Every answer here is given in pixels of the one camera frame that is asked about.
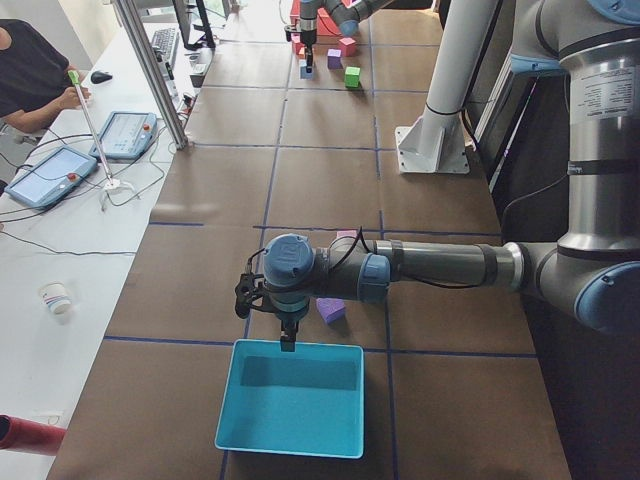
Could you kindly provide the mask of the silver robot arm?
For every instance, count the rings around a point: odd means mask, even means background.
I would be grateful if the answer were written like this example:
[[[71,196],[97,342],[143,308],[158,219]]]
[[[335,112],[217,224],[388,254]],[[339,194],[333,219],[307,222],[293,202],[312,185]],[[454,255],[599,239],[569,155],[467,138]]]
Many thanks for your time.
[[[361,21],[390,3],[392,0],[361,0],[345,6],[339,0],[302,0],[299,9],[299,31],[305,49],[305,71],[313,72],[313,47],[317,41],[319,9],[326,11],[343,36],[351,36]]]
[[[504,242],[456,245],[366,240],[311,246],[271,240],[259,282],[236,289],[236,311],[274,314],[280,346],[296,347],[314,297],[378,302],[394,282],[465,290],[502,286],[610,335],[639,331],[639,5],[519,1],[511,69],[561,75],[568,113],[565,169],[501,212]]]

